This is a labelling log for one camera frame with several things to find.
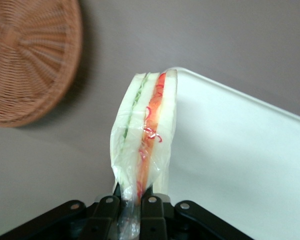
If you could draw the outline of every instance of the wicker placemat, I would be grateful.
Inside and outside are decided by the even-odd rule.
[[[77,0],[0,0],[0,127],[51,110],[73,81],[81,48]]]

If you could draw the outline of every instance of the gray table surface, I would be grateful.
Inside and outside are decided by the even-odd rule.
[[[184,67],[300,115],[300,0],[80,5],[83,55],[68,94],[39,121],[0,128],[0,234],[111,192],[110,131],[135,73]]]

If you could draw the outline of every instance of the plastic bag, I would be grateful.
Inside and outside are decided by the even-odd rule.
[[[141,197],[149,186],[167,194],[176,96],[176,70],[136,74],[119,107],[111,130],[110,156],[124,204],[118,220],[120,240],[139,235]]]

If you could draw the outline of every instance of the black plastic mount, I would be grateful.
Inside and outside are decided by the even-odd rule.
[[[174,207],[150,187],[141,199],[139,240],[251,240],[192,201]],[[86,207],[68,201],[3,234],[0,240],[117,240],[120,186]]]

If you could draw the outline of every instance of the white plate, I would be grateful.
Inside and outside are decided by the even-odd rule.
[[[300,239],[300,117],[184,68],[169,196],[254,239]]]

